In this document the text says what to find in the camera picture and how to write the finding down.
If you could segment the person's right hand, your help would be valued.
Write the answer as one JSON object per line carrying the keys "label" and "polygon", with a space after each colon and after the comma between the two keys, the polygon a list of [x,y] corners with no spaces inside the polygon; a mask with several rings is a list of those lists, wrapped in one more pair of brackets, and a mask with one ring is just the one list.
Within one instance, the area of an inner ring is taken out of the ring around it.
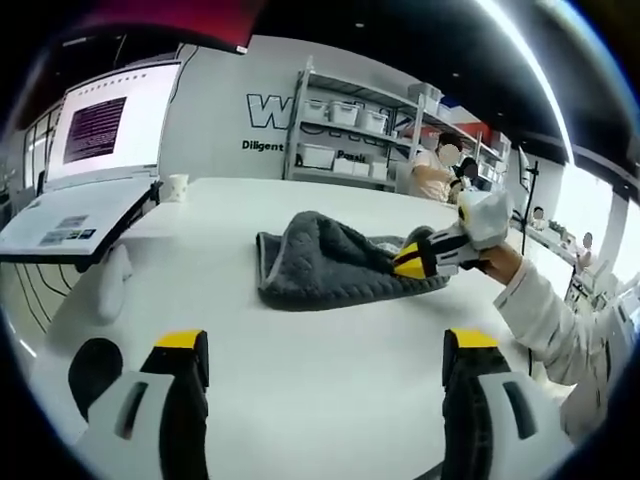
{"label": "person's right hand", "polygon": [[503,286],[507,286],[518,272],[523,257],[510,245],[502,243],[480,251],[479,260],[479,270]]}

